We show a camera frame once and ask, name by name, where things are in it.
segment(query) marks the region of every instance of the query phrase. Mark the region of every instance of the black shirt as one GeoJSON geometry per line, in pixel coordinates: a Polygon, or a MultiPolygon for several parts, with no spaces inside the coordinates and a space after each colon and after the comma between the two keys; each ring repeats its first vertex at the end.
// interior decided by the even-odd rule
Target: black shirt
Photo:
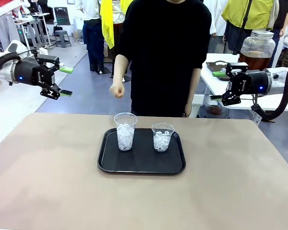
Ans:
{"type": "Polygon", "coordinates": [[[128,8],[119,54],[132,61],[132,109],[145,116],[181,116],[192,72],[202,68],[211,14],[200,0],[180,4],[134,0],[128,8]]]}
{"type": "Polygon", "coordinates": [[[285,18],[288,13],[288,0],[278,0],[279,11],[277,19],[274,23],[274,29],[282,29],[284,26],[285,18]]]}

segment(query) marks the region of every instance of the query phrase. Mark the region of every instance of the brown liquid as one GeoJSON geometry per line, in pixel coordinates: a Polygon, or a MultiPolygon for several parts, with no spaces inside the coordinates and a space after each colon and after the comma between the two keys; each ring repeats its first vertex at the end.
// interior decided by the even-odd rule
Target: brown liquid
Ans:
{"type": "Polygon", "coordinates": [[[241,53],[238,62],[246,62],[249,70],[263,70],[268,68],[271,58],[264,57],[262,52],[251,51],[246,54],[241,53]]]}

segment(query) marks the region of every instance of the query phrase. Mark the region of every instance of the hand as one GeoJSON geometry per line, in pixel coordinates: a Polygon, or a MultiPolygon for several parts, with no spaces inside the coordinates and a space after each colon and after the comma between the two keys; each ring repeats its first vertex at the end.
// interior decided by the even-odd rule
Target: hand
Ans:
{"type": "Polygon", "coordinates": [[[113,82],[113,84],[110,87],[110,92],[116,97],[116,98],[122,98],[125,94],[125,87],[122,82],[113,82]]]}
{"type": "Polygon", "coordinates": [[[284,29],[284,28],[282,28],[282,29],[280,30],[280,32],[279,32],[279,37],[284,36],[285,30],[286,30],[286,29],[284,29]]]}
{"type": "Polygon", "coordinates": [[[184,107],[184,117],[189,117],[192,112],[192,104],[186,104],[184,107]]]}

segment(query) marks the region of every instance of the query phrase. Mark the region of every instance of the tray rim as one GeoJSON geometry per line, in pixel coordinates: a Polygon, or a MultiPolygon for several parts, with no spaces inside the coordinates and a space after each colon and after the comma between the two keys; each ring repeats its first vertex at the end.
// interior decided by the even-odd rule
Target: tray rim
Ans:
{"type": "Polygon", "coordinates": [[[176,136],[175,138],[176,138],[178,144],[181,146],[180,159],[181,159],[181,164],[182,164],[182,167],[181,167],[181,169],[178,172],[176,172],[176,173],[157,173],[157,172],[136,172],[136,171],[114,171],[114,170],[104,169],[102,167],[102,165],[101,165],[101,162],[102,162],[102,159],[103,159],[103,156],[104,156],[104,151],[102,151],[102,149],[104,149],[104,147],[107,144],[107,141],[108,141],[107,136],[109,134],[115,133],[115,132],[117,132],[116,128],[110,128],[103,135],[101,146],[100,146],[100,150],[99,150],[99,155],[98,155],[98,158],[97,158],[97,165],[102,171],[104,171],[106,173],[110,173],[110,174],[122,174],[122,175],[130,174],[130,175],[164,175],[164,176],[168,175],[168,176],[171,176],[171,175],[178,175],[178,174],[182,173],[185,170],[185,168],[186,168],[186,159],[185,159],[185,156],[184,156],[184,152],[183,152],[180,136],[178,135],[177,132],[174,132],[173,135],[176,136]]]}

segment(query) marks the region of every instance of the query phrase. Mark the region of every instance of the jar lid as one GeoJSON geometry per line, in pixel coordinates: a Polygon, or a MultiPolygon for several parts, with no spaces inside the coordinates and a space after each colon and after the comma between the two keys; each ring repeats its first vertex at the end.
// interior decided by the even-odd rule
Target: jar lid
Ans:
{"type": "Polygon", "coordinates": [[[274,33],[270,32],[270,31],[255,31],[253,30],[251,33],[252,36],[256,36],[256,37],[273,37],[274,33]]]}

